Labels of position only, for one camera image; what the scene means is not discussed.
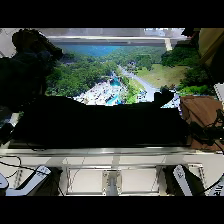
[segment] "display screen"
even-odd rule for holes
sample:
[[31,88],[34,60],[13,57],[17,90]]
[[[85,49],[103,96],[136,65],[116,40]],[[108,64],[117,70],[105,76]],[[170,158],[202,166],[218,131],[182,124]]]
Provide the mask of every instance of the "display screen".
[[64,56],[47,77],[47,95],[114,106],[151,102],[155,92],[167,88],[175,96],[164,107],[178,107],[179,96],[215,96],[193,47],[55,45],[63,49]]

